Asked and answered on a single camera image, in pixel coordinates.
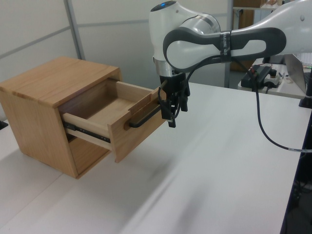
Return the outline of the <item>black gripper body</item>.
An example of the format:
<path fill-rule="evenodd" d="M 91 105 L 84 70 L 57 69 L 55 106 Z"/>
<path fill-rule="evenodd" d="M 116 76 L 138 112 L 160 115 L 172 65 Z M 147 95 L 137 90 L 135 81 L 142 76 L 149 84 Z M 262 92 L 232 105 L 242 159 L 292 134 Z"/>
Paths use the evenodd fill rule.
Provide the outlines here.
<path fill-rule="evenodd" d="M 173 77 L 160 76 L 160 83 L 162 84 L 165 81 L 167 81 L 167 83 L 162 89 L 166 93 L 166 98 L 169 98 L 175 93 L 182 91 L 186 81 L 186 74 L 179 73 Z"/>

